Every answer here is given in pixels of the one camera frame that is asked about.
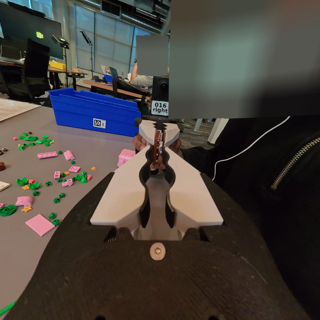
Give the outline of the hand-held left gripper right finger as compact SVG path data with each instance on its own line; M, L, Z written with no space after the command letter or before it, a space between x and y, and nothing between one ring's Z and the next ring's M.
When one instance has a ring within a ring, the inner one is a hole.
M162 152L166 191L165 215L168 225L178 230L218 226L223 218L201 174L168 147Z

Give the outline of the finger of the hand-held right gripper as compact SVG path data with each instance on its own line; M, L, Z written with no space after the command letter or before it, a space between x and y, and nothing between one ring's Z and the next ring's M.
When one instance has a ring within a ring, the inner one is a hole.
M163 133L163 146L170 146L179 138L180 128L176 123L164 123Z
M139 124L139 134L146 140L147 145L155 144L155 137L161 134L161 130L157 129L156 121L141 121Z

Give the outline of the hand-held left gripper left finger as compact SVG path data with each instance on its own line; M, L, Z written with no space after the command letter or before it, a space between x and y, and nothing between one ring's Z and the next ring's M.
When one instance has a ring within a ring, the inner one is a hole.
M150 178L153 146L146 146L115 170L91 219L92 225L145 228L150 218L146 182Z

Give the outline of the brown square studded plate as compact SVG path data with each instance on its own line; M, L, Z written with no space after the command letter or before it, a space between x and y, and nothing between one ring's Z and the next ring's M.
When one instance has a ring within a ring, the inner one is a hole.
M153 151L153 162L150 165L150 169L156 170L159 166L163 165L163 157L162 154L159 154L158 148L159 148L159 142L163 142L164 139L164 133L161 130L156 130L155 136L154 136L154 151Z

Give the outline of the pink square brick base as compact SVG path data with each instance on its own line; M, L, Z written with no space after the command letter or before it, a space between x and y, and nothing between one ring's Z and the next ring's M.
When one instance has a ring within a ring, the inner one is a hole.
M134 150L123 149L118 156L119 160L118 160L117 166L121 167L135 155L136 155L136 152Z

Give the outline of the person's right forearm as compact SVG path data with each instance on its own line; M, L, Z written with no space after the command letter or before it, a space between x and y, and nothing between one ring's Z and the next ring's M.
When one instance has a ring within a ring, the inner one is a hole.
M180 151L184 160L196 170L206 174L209 178L214 178L214 166L220 152L219 146L214 146L212 149L205 149L201 146L180 148Z

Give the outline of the person's right hand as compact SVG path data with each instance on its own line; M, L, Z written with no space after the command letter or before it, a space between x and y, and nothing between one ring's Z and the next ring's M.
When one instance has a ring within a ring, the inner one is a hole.
M169 149L172 150L174 153L176 153L178 156L180 156L182 159L184 159L184 156L181 151L181 140L178 138L176 141L174 141L170 146ZM147 146L147 141L138 133L133 138L133 145L136 150L141 151ZM152 174L157 174L159 170L165 170L166 166L163 164L162 155L158 157L158 161L156 164L150 165L150 170Z

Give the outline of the blue plastic bin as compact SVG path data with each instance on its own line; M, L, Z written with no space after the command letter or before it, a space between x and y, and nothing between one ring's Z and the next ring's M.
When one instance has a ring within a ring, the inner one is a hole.
M136 102L72 88L50 90L56 123L79 129L134 137L135 119L141 117Z

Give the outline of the person's black clothing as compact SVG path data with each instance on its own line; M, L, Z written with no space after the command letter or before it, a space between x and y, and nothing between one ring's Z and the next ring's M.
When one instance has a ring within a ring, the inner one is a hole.
M262 233L283 279L319 319L319 115L291 116L244 153L220 162L214 182Z

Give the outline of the pink flat rectangular tile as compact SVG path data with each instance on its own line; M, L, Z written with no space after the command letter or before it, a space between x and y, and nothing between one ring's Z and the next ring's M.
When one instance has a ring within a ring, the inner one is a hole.
M54 224L41 214L29 219L25 224L41 237L55 228Z

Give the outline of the pink curved brick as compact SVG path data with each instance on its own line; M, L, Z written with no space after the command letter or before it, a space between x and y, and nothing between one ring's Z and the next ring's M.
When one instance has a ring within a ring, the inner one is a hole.
M20 196L17 198L15 206L32 206L34 198L32 196Z

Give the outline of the green round studded plate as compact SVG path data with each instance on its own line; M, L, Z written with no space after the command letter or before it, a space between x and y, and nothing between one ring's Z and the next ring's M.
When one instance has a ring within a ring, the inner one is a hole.
M0 216L2 217L7 217L12 214L14 214L17 211L17 206L16 205L7 205L7 206L2 206L0 208Z

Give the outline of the black office chair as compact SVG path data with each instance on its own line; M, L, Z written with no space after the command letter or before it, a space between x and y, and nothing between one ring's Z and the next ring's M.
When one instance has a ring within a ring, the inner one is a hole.
M39 100L45 92L50 91L48 67L50 48L27 38L26 56L23 64L22 78L31 101Z

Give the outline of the large black monitor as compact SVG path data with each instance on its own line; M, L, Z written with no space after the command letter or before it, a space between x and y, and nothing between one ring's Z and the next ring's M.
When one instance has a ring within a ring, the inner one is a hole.
M27 40L49 47L50 56L63 59L63 49L53 36L62 37L61 23L18 10L1 3L0 19L4 38L20 51L27 51Z

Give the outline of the green flexible bar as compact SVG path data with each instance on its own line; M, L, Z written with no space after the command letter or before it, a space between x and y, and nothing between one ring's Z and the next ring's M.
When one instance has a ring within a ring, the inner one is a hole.
M18 300L15 300L14 302L10 303L9 305L7 305L6 307L2 308L0 310L0 315L5 314L6 312L8 312L10 309L12 309L12 307L17 303Z

